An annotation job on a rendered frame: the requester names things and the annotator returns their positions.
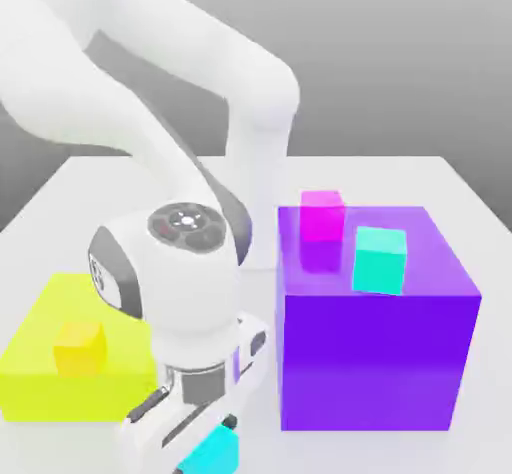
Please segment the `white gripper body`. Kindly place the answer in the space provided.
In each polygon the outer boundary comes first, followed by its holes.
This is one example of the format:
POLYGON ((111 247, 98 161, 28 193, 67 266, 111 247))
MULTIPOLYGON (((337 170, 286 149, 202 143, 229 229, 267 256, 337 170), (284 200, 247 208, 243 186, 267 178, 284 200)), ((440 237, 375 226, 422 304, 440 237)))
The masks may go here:
POLYGON ((134 408, 118 432, 122 474, 173 474, 178 465, 235 411, 221 398, 199 406, 152 396, 134 408))

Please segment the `small cyan cube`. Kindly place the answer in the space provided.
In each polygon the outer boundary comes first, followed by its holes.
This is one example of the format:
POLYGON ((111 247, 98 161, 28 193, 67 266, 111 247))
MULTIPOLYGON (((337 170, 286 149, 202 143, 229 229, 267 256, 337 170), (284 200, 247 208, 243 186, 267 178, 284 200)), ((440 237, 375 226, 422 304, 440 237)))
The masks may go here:
POLYGON ((175 469, 173 474, 235 474, 239 467, 239 437, 217 426, 175 469))

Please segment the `small yellow cube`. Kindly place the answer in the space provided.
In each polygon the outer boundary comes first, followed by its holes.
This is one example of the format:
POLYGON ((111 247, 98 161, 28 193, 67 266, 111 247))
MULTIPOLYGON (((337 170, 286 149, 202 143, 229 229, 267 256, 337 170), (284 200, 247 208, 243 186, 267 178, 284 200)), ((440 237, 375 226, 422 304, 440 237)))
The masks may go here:
POLYGON ((98 321, 67 321, 53 342, 57 372, 65 377, 98 375, 106 362, 107 341, 98 321))

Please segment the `small turquoise cube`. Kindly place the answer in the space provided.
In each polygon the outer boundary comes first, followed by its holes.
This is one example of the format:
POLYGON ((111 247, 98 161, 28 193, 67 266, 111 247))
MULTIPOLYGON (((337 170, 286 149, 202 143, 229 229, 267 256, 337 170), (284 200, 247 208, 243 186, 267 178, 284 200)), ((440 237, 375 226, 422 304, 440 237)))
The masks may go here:
POLYGON ((408 258, 404 230, 357 226, 352 289, 358 292, 400 295, 408 258))

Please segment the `small magenta cube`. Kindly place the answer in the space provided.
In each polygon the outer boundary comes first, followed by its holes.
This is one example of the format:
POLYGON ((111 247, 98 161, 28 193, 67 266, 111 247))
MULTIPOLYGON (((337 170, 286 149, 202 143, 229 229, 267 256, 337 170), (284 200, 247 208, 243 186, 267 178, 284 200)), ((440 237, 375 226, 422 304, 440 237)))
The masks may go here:
POLYGON ((308 242, 341 241, 345 205, 338 191, 307 190, 301 193, 300 236, 308 242))

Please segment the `large yellow box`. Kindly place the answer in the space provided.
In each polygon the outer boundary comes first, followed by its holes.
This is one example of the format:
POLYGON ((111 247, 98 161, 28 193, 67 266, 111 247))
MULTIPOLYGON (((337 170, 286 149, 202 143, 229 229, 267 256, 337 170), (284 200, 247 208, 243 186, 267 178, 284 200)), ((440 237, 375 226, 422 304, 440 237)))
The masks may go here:
POLYGON ((109 307, 86 274, 53 275, 0 356, 0 411, 8 422, 120 422, 156 387, 150 328, 109 307), (67 321, 98 321, 102 371, 57 372, 53 342, 67 321))

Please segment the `large purple box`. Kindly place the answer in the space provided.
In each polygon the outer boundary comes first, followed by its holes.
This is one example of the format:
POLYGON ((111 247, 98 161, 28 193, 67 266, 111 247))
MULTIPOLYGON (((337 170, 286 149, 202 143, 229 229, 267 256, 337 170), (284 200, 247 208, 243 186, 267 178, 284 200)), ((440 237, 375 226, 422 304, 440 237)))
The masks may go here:
POLYGON ((285 431, 449 428, 481 295, 421 207, 350 207, 338 244, 300 240, 300 212, 278 212, 275 311, 285 431), (402 230, 399 296, 352 288, 358 226, 402 230))

